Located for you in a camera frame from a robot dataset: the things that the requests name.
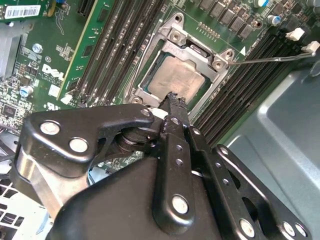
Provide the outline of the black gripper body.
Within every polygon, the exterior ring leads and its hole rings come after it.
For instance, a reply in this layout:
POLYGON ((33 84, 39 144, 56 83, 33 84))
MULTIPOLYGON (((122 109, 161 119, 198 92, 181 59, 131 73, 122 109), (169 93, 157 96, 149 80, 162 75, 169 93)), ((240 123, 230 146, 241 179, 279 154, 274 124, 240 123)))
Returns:
POLYGON ((155 222, 152 204, 158 162, 138 160, 73 196, 59 211, 49 240, 232 240, 232 230, 212 209, 201 177, 193 175, 195 222, 182 234, 167 234, 155 222))

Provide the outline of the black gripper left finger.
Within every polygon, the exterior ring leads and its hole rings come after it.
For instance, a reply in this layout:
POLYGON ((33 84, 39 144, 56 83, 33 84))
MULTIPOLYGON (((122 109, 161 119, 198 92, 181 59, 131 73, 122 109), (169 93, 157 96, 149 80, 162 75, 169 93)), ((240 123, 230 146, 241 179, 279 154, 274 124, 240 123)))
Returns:
POLYGON ((53 223, 76 194, 125 167, 157 160, 152 216, 159 228, 190 228, 195 202, 188 127, 169 93, 158 108, 123 104, 36 112, 20 133, 14 159, 19 190, 26 182, 53 223))

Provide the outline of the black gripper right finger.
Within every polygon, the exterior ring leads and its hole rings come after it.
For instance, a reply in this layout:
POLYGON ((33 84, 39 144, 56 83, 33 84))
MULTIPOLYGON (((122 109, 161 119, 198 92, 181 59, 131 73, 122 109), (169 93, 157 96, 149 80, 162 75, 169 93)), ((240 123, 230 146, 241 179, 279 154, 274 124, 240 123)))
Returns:
POLYGON ((226 146, 210 148, 190 125, 184 98, 178 117, 187 124, 192 167, 201 173, 224 240, 310 240, 307 226, 226 146))

